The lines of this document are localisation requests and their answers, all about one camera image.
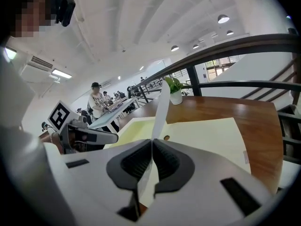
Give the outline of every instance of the green plant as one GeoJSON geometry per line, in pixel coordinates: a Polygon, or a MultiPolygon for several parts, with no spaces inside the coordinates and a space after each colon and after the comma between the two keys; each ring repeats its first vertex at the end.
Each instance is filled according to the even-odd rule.
{"type": "Polygon", "coordinates": [[[176,78],[169,78],[169,77],[165,77],[165,81],[167,82],[167,84],[169,85],[170,88],[170,94],[173,94],[179,90],[181,90],[183,88],[183,84],[181,82],[179,82],[178,79],[176,78]]]}

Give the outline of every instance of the wooden table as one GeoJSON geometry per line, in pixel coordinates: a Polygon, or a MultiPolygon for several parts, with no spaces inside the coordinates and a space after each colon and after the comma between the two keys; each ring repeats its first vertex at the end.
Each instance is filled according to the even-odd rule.
{"type": "MultiPolygon", "coordinates": [[[[120,120],[120,129],[132,118],[156,115],[158,99],[120,120]]],[[[273,103],[248,99],[183,96],[183,103],[169,104],[168,124],[233,117],[244,140],[251,174],[276,193],[283,161],[280,122],[273,103]]]]}

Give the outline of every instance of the black rectangular slot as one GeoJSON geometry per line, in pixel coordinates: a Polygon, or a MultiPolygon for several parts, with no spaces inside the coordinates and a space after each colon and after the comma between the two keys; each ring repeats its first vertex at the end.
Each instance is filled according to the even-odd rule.
{"type": "Polygon", "coordinates": [[[75,168],[84,164],[89,163],[89,161],[87,161],[86,159],[82,159],[82,160],[78,160],[78,161],[72,161],[72,162],[67,162],[66,166],[68,168],[75,168]]]}
{"type": "Polygon", "coordinates": [[[260,208],[261,205],[234,178],[221,180],[221,184],[245,216],[260,208]]]}

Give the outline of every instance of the table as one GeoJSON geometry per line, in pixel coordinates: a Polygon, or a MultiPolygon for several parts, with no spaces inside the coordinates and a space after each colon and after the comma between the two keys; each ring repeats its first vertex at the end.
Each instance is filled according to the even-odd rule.
{"type": "Polygon", "coordinates": [[[122,106],[120,106],[118,109],[116,109],[113,112],[110,113],[106,113],[103,116],[101,116],[100,118],[98,118],[95,122],[93,122],[91,125],[89,125],[88,127],[90,129],[98,129],[104,126],[107,126],[109,128],[109,130],[112,133],[117,133],[117,131],[112,127],[111,123],[112,121],[119,116],[130,104],[132,104],[133,102],[136,102],[138,108],[140,108],[140,105],[138,104],[137,98],[132,98],[129,99],[127,101],[125,101],[123,103],[122,106]]]}
{"type": "MultiPolygon", "coordinates": [[[[120,129],[132,118],[156,115],[158,99],[119,121],[120,129]]],[[[283,161],[280,122],[271,102],[222,97],[183,96],[179,105],[169,104],[166,122],[205,121],[233,117],[244,140],[251,174],[272,193],[277,192],[283,161]]]]}
{"type": "Polygon", "coordinates": [[[125,100],[127,100],[127,97],[124,97],[123,99],[113,101],[113,104],[110,105],[108,107],[108,109],[111,109],[111,108],[115,107],[116,105],[120,104],[121,102],[124,102],[125,100]]]}

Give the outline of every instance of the white tabletop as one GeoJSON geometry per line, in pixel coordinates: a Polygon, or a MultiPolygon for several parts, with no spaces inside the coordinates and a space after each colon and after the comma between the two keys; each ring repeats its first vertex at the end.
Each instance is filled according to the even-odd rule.
{"type": "Polygon", "coordinates": [[[115,107],[116,105],[120,104],[121,102],[124,102],[125,100],[127,100],[127,97],[124,97],[123,99],[113,101],[113,104],[110,105],[108,107],[108,109],[111,109],[111,108],[115,107]]]}
{"type": "Polygon", "coordinates": [[[136,98],[132,98],[123,102],[123,105],[113,112],[109,112],[98,118],[95,122],[89,125],[90,129],[97,129],[111,123],[120,113],[122,113],[136,98]]]}

